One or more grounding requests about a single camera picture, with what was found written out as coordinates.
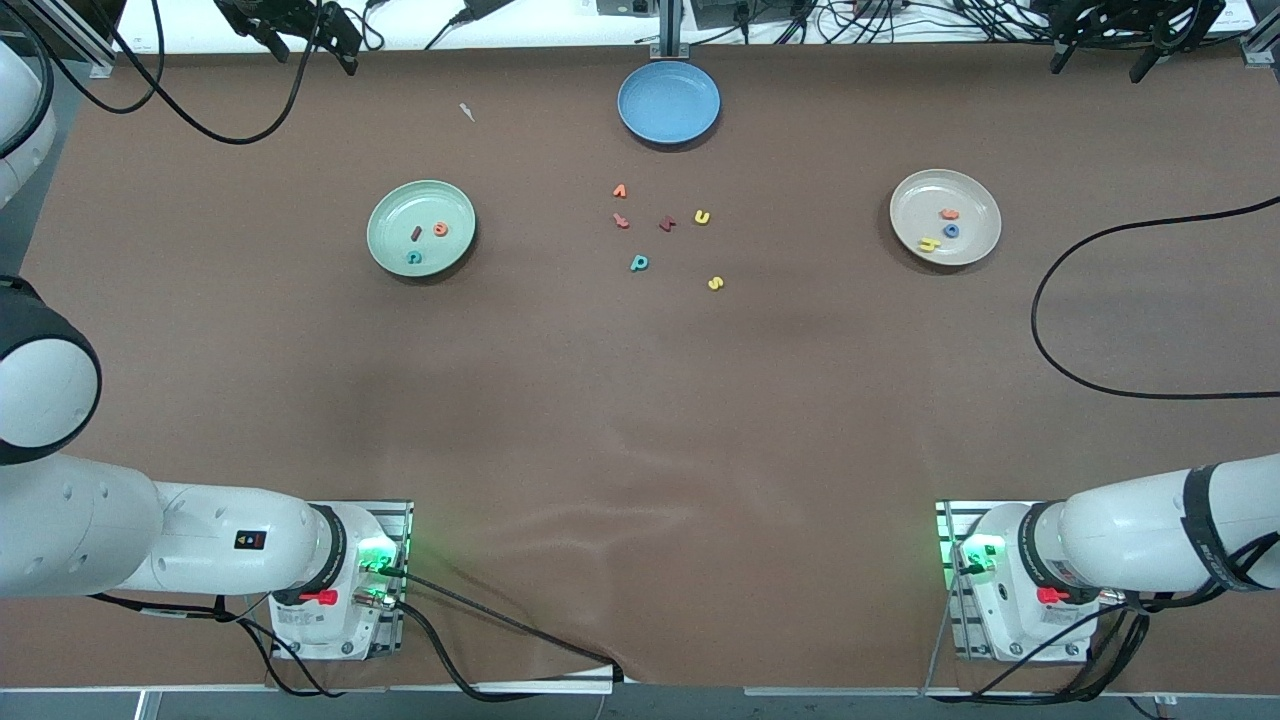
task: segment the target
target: table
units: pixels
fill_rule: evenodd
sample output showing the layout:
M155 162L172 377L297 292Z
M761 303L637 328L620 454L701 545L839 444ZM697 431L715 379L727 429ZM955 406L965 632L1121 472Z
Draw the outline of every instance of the table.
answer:
M317 63L284 129L242 149L159 105L86 111L24 268L105 366L69 451L160 480L410 497L415 571L640 682L919 687L945 591L936 500L1064 497L1276 450L1270 402L1092 393L1027 325L1037 279L1087 233L1272 195L1274 78L1231 51L1140 86L1128 53L1051 77L1047 53L708 49L723 115L684 152L620 124L637 60L618 49L389 54L355 78ZM166 77L204 122L251 132L291 74L204 58ZM938 273L892 236L890 192L928 167L1000 201L982 263ZM364 240L378 200L422 177L480 218L475 254L429 286L388 277ZM699 208L705 228L653 227ZM1274 222L1082 254L1046 295L1046 341L1123 386L1268 383ZM650 268L632 274L636 252ZM1276 693L1277 606L1158 616L1116 689ZM585 667L424 607L471 679ZM5 601L0 683L261 682L234 630ZM945 656L936 684L991 671ZM413 632L399 656L324 678L444 680Z
M168 53L184 54L224 54L252 53L266 50L247 37L239 37L227 27L227 20L209 0L159 0L165 44ZM361 10L362 0L338 0L344 8ZM865 38L856 28L840 33L836 17L829 13L814 13L809 23L808 42L820 44L822 32L835 37L836 42L975 42L986 36L977 28L963 27L964 20L954 14L929 5L945 3L925 1L905 8L895 18L897 29L891 35L870 33ZM412 3L392 0L370 14L370 24L387 37L387 50L421 50L449 18L463 8L462 0L453 3ZM723 31L698 31L692 10L686 3L684 13L682 38L698 41L712 38ZM1028 15L1034 22L1034 15ZM847 22L844 17L841 23ZM879 24L869 23L872 29ZM1253 13L1247 0L1228 0L1222 15L1213 23L1212 35L1243 32L1254 24ZM753 44L771 44L782 33L786 23L758 23L750 28ZM151 0L128 0L120 17L120 35L129 46L140 54L156 53L155 18ZM658 35L657 18L626 18L598 15L595 0L516 0L511 5L484 18L480 22L457 27L448 32L435 46L440 50L466 47L541 47L579 45L628 45L641 38ZM291 50L302 51L306 42L298 37L285 37ZM733 45L742 42L740 32L731 32L713 40L716 44ZM792 40L799 44L799 38Z

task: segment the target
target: white plate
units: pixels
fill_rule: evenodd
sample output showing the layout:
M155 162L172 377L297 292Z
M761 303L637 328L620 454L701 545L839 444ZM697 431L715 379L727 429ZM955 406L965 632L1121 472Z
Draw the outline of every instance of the white plate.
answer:
M942 210L959 210L946 220ZM902 181L888 202L893 232L908 250L938 265L968 265L987 256L1000 240L1000 208L982 183L955 170L920 170ZM957 237L942 229L955 223ZM933 252L920 250L922 238L942 245Z

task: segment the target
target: black label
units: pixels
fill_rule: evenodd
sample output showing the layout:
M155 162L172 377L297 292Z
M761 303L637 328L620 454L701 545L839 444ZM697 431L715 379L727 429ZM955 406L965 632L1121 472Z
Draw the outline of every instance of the black label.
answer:
M266 530L241 530L236 533L236 550L262 550Z

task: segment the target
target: gray floor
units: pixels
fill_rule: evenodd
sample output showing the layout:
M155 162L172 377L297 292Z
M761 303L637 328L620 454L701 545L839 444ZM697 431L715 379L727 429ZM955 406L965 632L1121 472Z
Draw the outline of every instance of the gray floor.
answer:
M78 77L88 67L76 64ZM51 161L0 209L0 273L18 270L27 243L40 217L40 209L52 181L54 167L72 127L79 96L61 82L54 96L59 131ZM61 717L133 717L136 693L4 693L0 692L0 719L49 720ZM356 693L339 700L291 698L271 692L170 692L160 702L159 720L451 720L527 719L593 720L598 697L539 697L511 705L490 706L457 693ZM1280 717L1280 700L1183 698L1176 717L1185 720L1262 720ZM1101 698L1088 705L1036 710L1004 707L946 706L929 700L901 697L748 697L740 688L675 688L620 685L605 701L603 720L630 719L804 719L877 720L895 719L989 719L1038 717L1044 720L1140 720L1140 715L1119 698Z

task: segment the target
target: mint green plate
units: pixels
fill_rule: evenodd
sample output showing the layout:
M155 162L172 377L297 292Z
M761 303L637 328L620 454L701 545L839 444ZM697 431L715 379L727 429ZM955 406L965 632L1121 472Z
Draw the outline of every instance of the mint green plate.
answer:
M435 223L449 225L436 237ZM413 228L422 232L412 240ZM410 278L433 275L453 265L471 247L476 211L461 190L425 179L390 191L369 217L369 252L388 272Z

